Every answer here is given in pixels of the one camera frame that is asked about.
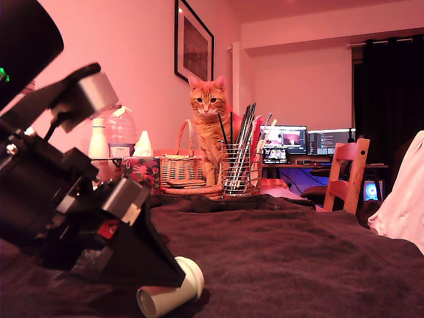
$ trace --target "brown blanket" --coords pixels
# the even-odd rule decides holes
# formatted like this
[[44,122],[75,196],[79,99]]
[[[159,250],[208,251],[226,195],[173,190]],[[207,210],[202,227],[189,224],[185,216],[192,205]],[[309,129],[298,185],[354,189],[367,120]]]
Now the brown blanket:
[[[424,317],[424,256],[345,212],[259,195],[156,196],[152,221],[205,289],[167,317]],[[1,246],[1,317],[142,317],[137,286],[82,283]]]

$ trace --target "cat ear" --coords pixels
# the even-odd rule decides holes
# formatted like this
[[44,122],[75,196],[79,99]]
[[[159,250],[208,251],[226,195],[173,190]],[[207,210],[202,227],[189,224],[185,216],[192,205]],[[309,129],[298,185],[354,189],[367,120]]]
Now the cat ear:
[[219,89],[220,91],[225,91],[225,77],[219,76],[215,81],[215,87]]
[[191,86],[191,90],[195,90],[196,88],[199,87],[199,81],[197,80],[197,78],[194,78],[193,76],[189,76],[188,77],[188,82]]

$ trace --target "tissue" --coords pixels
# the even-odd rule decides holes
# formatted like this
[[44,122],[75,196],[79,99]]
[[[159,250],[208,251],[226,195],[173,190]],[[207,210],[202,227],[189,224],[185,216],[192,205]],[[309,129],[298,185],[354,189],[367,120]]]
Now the tissue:
[[153,156],[152,144],[148,138],[147,131],[141,133],[140,139],[134,146],[133,157],[151,157]]

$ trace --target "framed picture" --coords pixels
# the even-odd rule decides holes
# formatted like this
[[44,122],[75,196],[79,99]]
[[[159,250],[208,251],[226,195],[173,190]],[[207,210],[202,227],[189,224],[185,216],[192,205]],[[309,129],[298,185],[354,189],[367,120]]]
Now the framed picture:
[[213,81],[214,38],[186,0],[175,1],[174,73]]

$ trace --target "curtain rod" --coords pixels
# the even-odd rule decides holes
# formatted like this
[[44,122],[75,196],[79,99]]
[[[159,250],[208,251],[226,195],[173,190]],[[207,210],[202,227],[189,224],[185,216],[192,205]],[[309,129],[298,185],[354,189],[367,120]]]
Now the curtain rod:
[[[396,42],[405,42],[405,41],[409,41],[412,42],[413,39],[412,38],[399,38],[396,40]],[[384,41],[374,41],[373,44],[387,44],[389,41],[384,40]],[[347,44],[348,48],[354,48],[357,46],[364,46],[366,43],[365,42],[361,42],[361,43],[354,43],[354,44]]]

